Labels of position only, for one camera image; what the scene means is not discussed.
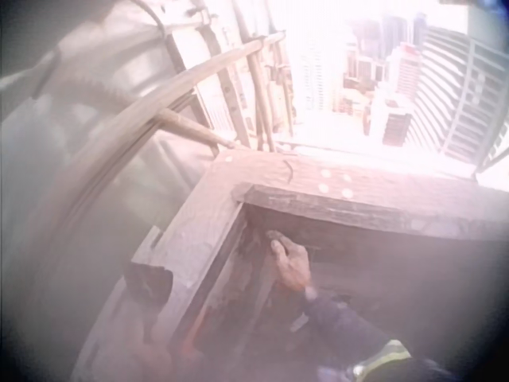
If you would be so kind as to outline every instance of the building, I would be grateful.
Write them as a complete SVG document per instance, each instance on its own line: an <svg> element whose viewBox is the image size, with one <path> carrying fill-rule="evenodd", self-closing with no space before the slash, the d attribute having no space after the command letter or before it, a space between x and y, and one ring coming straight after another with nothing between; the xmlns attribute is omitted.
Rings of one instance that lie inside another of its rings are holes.
<svg viewBox="0 0 509 382"><path fill-rule="evenodd" d="M370 138L388 146L403 146L410 126L412 103L380 84L371 104Z"/></svg>
<svg viewBox="0 0 509 382"><path fill-rule="evenodd" d="M428 23L406 145L477 164L507 111L503 20L473 6L437 5Z"/></svg>
<svg viewBox="0 0 509 382"><path fill-rule="evenodd" d="M387 59L402 42L409 42L409 23L405 18L385 15L381 20L381 58Z"/></svg>
<svg viewBox="0 0 509 382"><path fill-rule="evenodd" d="M401 43L388 58L388 83L391 91L414 100L421 71L421 54L413 45Z"/></svg>

